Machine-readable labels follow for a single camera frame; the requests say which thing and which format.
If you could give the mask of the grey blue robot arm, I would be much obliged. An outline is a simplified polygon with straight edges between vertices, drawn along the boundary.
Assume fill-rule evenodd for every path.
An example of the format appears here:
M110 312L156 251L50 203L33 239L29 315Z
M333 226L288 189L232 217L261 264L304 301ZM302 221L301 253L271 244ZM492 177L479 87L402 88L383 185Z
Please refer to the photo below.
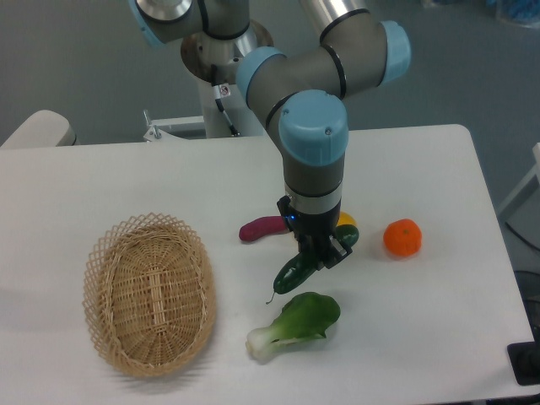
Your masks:
M152 46L181 42L197 80L208 138L268 135L283 161L278 209L316 268L351 253L337 236L348 118L343 100L407 70L404 29L375 20L362 1L304 1L318 47L296 57L275 48L247 1L132 1Z

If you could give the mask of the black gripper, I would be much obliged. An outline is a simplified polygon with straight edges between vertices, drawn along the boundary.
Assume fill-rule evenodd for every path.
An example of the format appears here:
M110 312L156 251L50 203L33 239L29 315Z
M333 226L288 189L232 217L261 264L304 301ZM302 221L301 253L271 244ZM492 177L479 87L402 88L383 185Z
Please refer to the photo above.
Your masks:
M281 197L278 211L298 242L299 253L316 249L317 268L332 268L352 253L352 248L335 233L341 202L322 213L303 213L295 209L291 198Z

